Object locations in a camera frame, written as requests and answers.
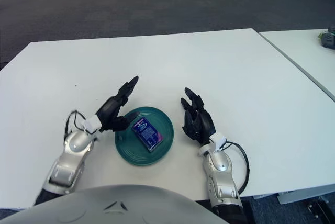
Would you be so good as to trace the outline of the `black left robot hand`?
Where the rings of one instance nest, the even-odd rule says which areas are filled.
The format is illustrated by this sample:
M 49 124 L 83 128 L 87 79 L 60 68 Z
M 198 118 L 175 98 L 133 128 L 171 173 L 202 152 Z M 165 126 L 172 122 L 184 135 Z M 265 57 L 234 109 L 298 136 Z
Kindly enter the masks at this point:
M 126 82 L 115 96 L 111 96 L 96 112 L 102 127 L 100 132 L 112 130 L 113 132 L 127 129 L 130 123 L 139 115 L 136 111 L 128 116 L 118 116 L 120 108 L 126 104 L 128 97 L 134 90 L 139 77 L 135 76 L 129 82 Z

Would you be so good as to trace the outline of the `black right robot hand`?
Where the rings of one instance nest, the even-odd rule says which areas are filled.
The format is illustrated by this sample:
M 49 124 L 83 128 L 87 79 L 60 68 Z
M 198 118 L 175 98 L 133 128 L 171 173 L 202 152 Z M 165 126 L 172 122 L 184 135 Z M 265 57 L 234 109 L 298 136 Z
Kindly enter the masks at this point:
M 204 108 L 201 97 L 187 87 L 184 91 L 191 104 L 186 99 L 181 98 L 181 104 L 185 110 L 182 129 L 189 138 L 197 141 L 201 146 L 209 144 L 210 136 L 216 133 L 213 120 Z

